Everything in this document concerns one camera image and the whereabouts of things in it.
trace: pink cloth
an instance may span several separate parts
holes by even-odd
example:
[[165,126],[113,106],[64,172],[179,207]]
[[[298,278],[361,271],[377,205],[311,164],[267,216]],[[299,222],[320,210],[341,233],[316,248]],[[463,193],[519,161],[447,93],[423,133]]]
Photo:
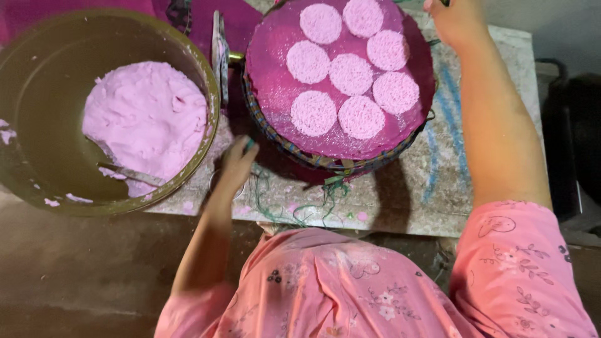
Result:
[[473,211],[451,300],[413,262],[323,229],[264,237],[234,293],[167,301],[155,337],[597,337],[551,211]]

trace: large bowl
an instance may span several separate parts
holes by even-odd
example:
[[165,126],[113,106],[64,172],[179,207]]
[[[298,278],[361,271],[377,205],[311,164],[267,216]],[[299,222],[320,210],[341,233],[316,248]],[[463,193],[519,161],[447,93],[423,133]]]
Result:
[[[102,176],[96,162],[108,158],[81,132],[94,80],[141,61],[170,63],[194,81],[208,107],[195,156],[149,199],[130,198],[124,182]],[[0,182],[28,203],[55,212],[112,215],[157,202],[194,173],[217,131],[219,93],[207,60],[175,28],[132,11],[77,11],[32,27],[0,53],[0,88],[0,118],[17,132],[9,145],[0,143]],[[71,201],[67,193],[94,202]],[[50,207],[45,198],[60,206]]]

